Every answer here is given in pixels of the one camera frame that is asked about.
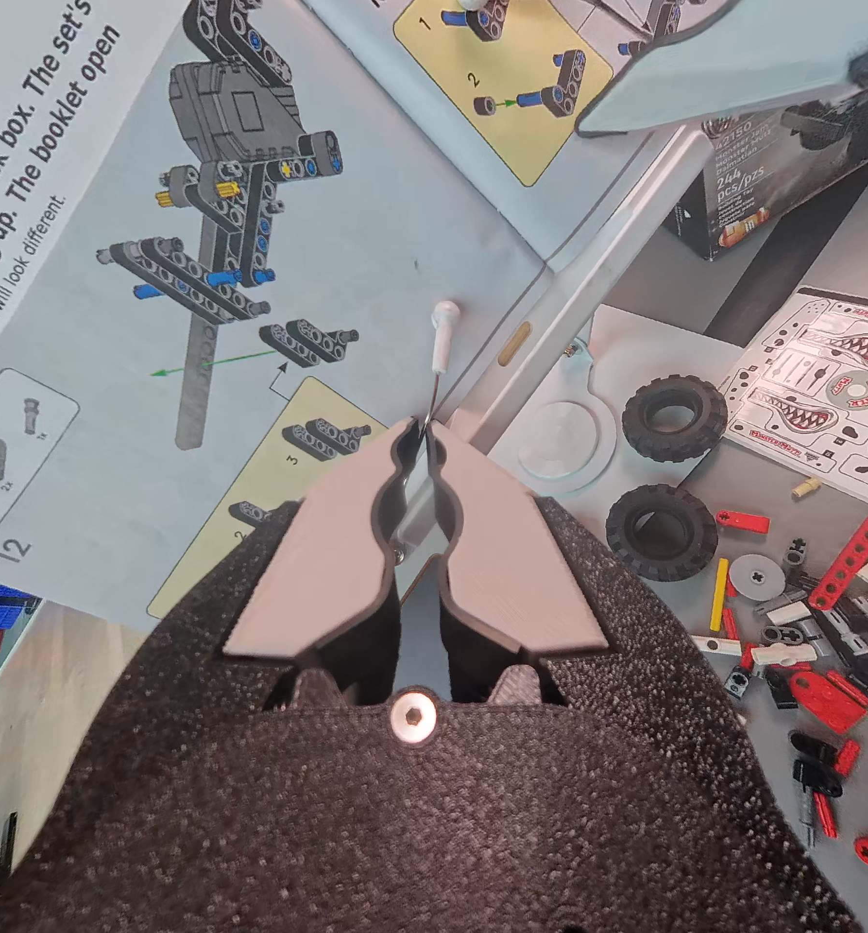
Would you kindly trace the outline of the building instruction booklet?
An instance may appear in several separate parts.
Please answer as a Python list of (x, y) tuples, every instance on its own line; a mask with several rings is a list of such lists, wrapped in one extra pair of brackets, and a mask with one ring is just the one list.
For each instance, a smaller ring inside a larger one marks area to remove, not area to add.
[(436, 92), (393, 100), (303, 2), (236, 31), (182, 17), (0, 336), (0, 584), (147, 627), (323, 468), (283, 436), (427, 407), (442, 299), (453, 409), (670, 132), (590, 140), (510, 114), (553, 158), (532, 187)]

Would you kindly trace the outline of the white book stand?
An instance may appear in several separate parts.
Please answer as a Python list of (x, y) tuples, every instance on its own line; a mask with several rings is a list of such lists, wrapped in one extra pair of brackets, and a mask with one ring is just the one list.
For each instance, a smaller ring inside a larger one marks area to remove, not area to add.
[(526, 321), (532, 332), (508, 366), (493, 362), (459, 399), (448, 426), (488, 454), (591, 326), (595, 311), (697, 178), (712, 144), (697, 125), (675, 129), (635, 185), (605, 216), (588, 243), (554, 275)]

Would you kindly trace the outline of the black toy set box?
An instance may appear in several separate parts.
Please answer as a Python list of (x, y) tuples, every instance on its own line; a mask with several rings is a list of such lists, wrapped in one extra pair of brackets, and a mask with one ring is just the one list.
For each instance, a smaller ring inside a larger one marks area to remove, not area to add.
[(713, 155), (663, 225), (714, 260), (868, 162), (868, 87), (701, 129)]

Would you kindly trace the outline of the printed sticker sheet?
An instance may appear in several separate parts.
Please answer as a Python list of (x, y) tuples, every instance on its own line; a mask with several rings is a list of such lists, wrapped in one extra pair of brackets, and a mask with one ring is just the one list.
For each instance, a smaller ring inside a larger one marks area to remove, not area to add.
[(868, 298), (797, 289), (720, 391), (726, 438), (868, 504)]

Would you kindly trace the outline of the black rubber toy tire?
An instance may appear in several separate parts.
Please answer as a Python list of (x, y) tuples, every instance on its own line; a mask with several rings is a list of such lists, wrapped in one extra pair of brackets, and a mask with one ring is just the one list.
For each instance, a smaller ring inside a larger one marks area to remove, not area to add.
[[(672, 407), (687, 410), (692, 419), (673, 430), (656, 427), (655, 415)], [(671, 375), (652, 380), (628, 400), (622, 414), (622, 431), (629, 446), (642, 457), (659, 463), (682, 463), (713, 449), (728, 421), (726, 400), (710, 382), (692, 375)]]
[(605, 535), (614, 555), (639, 577), (673, 582), (696, 576), (718, 544), (714, 516), (684, 489), (643, 485), (611, 507)]

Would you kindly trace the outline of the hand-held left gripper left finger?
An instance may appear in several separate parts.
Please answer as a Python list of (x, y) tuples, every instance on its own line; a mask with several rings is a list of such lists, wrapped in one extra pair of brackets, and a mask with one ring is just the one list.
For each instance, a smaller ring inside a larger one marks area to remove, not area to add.
[(224, 655), (302, 659), (381, 608), (393, 586), (390, 539), (420, 445), (418, 419), (402, 419), (311, 486)]

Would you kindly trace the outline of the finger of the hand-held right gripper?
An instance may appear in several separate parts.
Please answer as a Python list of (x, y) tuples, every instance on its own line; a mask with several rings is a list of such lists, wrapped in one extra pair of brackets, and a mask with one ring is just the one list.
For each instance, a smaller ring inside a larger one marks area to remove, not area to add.
[(697, 124), (868, 88), (868, 1), (742, 1), (647, 47), (579, 114), (580, 137)]

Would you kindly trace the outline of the rounded wooden board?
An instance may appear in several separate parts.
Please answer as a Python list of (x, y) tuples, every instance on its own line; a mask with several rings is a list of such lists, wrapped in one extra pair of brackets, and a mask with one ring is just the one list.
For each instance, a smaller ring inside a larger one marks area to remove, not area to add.
[(274, 854), (243, 834), (255, 778), (238, 778), (272, 685), (219, 650), (230, 613), (183, 600), (127, 657), (125, 626), (46, 603), (0, 670), (0, 931), (223, 931), (241, 922), (239, 866)]

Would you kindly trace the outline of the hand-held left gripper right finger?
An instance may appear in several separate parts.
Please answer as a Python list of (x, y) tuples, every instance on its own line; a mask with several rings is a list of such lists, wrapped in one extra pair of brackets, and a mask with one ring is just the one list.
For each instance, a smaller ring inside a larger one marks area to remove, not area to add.
[(436, 520), (447, 540), (440, 596), (451, 616), (506, 650), (604, 650), (603, 628), (532, 491), (438, 422), (426, 429)]

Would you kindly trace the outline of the pile of mixed brick parts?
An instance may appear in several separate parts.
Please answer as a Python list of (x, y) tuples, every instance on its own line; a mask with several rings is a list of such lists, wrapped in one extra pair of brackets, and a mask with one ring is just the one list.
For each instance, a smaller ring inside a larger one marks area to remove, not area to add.
[(817, 832), (838, 839), (834, 802), (862, 754), (853, 733), (868, 723), (868, 518), (820, 579), (803, 569), (806, 548), (794, 539), (780, 565), (758, 554), (721, 559), (709, 633), (694, 641), (734, 661), (724, 682), (733, 699), (760, 681), (777, 710), (808, 714), (836, 739), (788, 735), (800, 827), (812, 847)]

